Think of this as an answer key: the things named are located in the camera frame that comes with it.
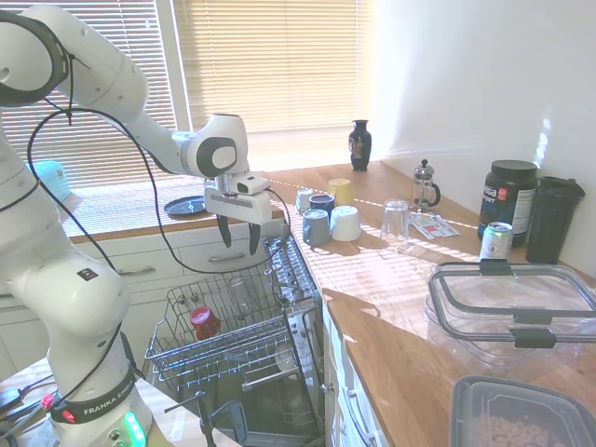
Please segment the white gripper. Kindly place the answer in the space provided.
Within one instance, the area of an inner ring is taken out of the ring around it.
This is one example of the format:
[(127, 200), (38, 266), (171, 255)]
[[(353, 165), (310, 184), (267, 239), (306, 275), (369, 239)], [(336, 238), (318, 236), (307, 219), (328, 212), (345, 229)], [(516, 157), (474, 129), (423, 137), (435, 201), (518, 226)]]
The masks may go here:
[(254, 196), (238, 194), (226, 196), (214, 186), (206, 186), (204, 190), (206, 210), (216, 214), (216, 220), (222, 241), (226, 248), (232, 245), (228, 218), (249, 223), (250, 255), (254, 255), (259, 247), (260, 225), (272, 220), (270, 197), (266, 192)]

